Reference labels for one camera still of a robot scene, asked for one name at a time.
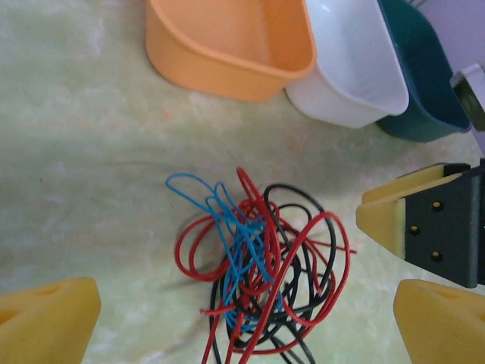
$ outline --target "wire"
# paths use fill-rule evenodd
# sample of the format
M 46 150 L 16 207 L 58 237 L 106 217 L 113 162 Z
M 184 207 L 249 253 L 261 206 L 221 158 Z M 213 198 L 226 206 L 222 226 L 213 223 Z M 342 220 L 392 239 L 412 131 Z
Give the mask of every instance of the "wire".
M 207 212 L 208 215 L 189 225 L 175 244 L 175 262 L 187 276 L 212 282 L 209 309 L 201 310 L 208 316 L 209 337 L 202 363 L 208 361 L 211 350 L 217 364 L 222 364 L 217 345 L 216 330 L 224 316 L 229 346 L 225 363 L 229 363 L 234 353 L 242 354 L 240 364 L 248 362 L 251 355 L 280 354 L 286 363 L 316 363 L 305 337 L 315 325 L 330 313 L 342 293 L 350 268 L 350 255 L 356 253 L 349 247 L 342 222 L 332 212 L 312 196 L 288 184 L 271 184 L 261 195 L 251 178 L 242 168 L 237 175 L 247 199 L 238 205 L 231 199 L 223 183 L 214 187 L 192 174 L 182 173 L 170 176 L 166 185 L 179 196 Z M 199 182 L 210 194 L 204 203 L 177 189 L 173 181 L 189 178 Z M 286 203 L 276 205 L 270 200 L 275 190 L 290 191 L 306 199 L 318 213 L 302 204 Z M 298 209 L 307 218 L 306 226 L 298 231 L 280 213 L 284 209 Z M 330 235 L 330 243 L 308 237 L 312 228 L 324 221 Z M 337 246 L 338 227 L 343 246 Z M 224 228 L 229 232 L 228 239 Z M 189 233 L 199 230 L 189 249 L 188 268 L 182 263 L 181 247 Z M 209 273 L 196 269 L 195 255 L 209 231 L 216 229 L 225 249 L 219 267 Z M 329 248 L 328 259 L 320 251 Z M 337 283 L 333 273 L 336 252 L 345 253 L 343 275 Z M 324 265 L 324 272 L 319 268 Z M 286 332 L 294 339 L 283 342 L 277 334 Z M 271 343 L 273 349 L 259 349 L 264 343 Z M 296 355 L 293 348 L 299 346 L 306 361 Z

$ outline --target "tangled wire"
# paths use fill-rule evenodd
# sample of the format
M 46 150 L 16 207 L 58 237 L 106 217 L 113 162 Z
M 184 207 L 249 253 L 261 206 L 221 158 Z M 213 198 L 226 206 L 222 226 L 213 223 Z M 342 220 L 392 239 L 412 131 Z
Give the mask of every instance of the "tangled wire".
M 215 337 L 222 315 L 230 340 L 226 364 L 230 363 L 234 353 L 242 354 L 240 364 L 247 363 L 251 355 L 275 353 L 280 354 L 287 363 L 292 363 L 291 359 L 298 364 L 304 363 L 293 350 L 297 345 L 310 363 L 316 363 L 304 339 L 335 305 L 349 274 L 350 254 L 355 251 L 349 248 L 345 229 L 337 216 L 326 212 L 318 201 L 304 191 L 287 184 L 271 184 L 261 195 L 242 168 L 237 168 L 236 172 L 247 195 L 247 199 L 238 205 L 221 182 L 211 187 L 201 178 L 187 173 L 173 174 L 166 181 L 169 189 L 207 213 L 207 216 L 189 225 L 175 245 L 178 268 L 193 279 L 213 283 L 209 309 L 202 310 L 208 316 L 210 327 L 202 363 L 208 361 L 211 349 L 216 363 L 223 362 Z M 204 203 L 174 187 L 172 182 L 177 178 L 190 178 L 206 187 L 210 194 Z M 300 195 L 318 210 L 318 214 L 312 216 L 307 207 L 298 203 L 276 205 L 270 201 L 270 194 L 275 190 Z M 301 231 L 280 216 L 282 210 L 291 208 L 300 209 L 306 214 L 307 224 Z M 309 237 L 311 229 L 323 220 L 330 234 L 330 243 Z M 336 244 L 333 223 L 339 228 L 343 247 Z M 189 267 L 186 268 L 180 250 L 187 235 L 196 228 L 202 229 L 190 247 Z M 194 262 L 196 251 L 214 228 L 224 246 L 225 255 L 214 271 L 201 273 Z M 328 259 L 319 250 L 321 246 L 330 248 Z M 346 256 L 339 283 L 333 273 L 337 250 L 344 251 Z M 324 263 L 323 273 L 318 271 L 319 261 Z M 305 290 L 301 288 L 303 280 L 308 282 Z M 296 306 L 297 297 L 301 296 L 299 293 L 304 293 L 308 300 Z M 277 334 L 282 329 L 291 333 L 294 340 L 285 344 L 278 338 Z M 271 343 L 273 348 L 260 349 L 261 345 L 267 343 Z

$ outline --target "plastic container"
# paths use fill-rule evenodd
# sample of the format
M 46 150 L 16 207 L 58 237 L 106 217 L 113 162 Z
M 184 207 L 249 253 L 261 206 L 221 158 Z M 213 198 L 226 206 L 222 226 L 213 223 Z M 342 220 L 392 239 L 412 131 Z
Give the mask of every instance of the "plastic container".
M 408 90 L 377 0 L 307 0 L 317 67 L 286 87 L 302 113 L 359 128 L 408 107 Z
M 253 102 L 316 59 L 305 0 L 148 0 L 145 45 L 176 85 Z
M 377 122 L 386 133 L 415 142 L 430 142 L 466 133 L 471 122 L 449 83 L 453 72 L 427 19 L 403 0 L 380 0 L 405 75 L 409 107 L 397 117 Z

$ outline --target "table surface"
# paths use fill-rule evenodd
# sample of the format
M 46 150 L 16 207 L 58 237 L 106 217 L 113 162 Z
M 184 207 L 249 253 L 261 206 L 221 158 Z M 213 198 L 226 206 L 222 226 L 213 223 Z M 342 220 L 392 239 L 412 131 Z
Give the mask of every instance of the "table surface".
M 355 208 L 401 174 L 476 165 L 471 133 L 421 145 L 306 118 L 284 93 L 249 104 L 181 89 L 150 65 L 144 32 L 142 0 L 0 0 L 0 293 L 94 277 L 102 313 L 84 364 L 199 362 L 210 287 L 173 258 L 196 210 L 164 179 L 189 171 L 241 196 L 240 165 L 261 187 L 314 194 L 358 250 L 335 309 L 307 339 L 317 361 L 409 363 L 393 318 L 397 284 L 445 281 L 366 237 Z

